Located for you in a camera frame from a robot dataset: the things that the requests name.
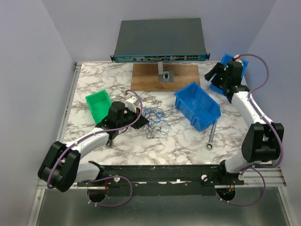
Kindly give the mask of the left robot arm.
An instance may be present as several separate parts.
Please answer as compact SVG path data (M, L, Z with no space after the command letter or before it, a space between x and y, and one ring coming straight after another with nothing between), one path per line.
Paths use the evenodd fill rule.
M91 132L66 144L54 142L40 166L38 177L48 187L54 187L61 192L81 181L89 181L92 185L99 186L104 182L101 166L94 161L81 163L81 159L93 150L111 143L120 130L128 127L139 129L148 122L137 105L115 101L107 116Z

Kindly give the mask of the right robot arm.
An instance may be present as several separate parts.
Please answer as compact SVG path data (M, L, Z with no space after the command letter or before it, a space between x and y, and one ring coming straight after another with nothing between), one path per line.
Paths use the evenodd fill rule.
M242 85L243 63L231 60L226 65L218 62L205 75L207 81L223 91L228 101L241 113L249 127L241 146L241 151L224 162L222 170L217 171L217 181L223 185L233 180L233 173L239 173L253 165L273 168L283 158L282 139L284 126L267 117L256 104L251 90Z

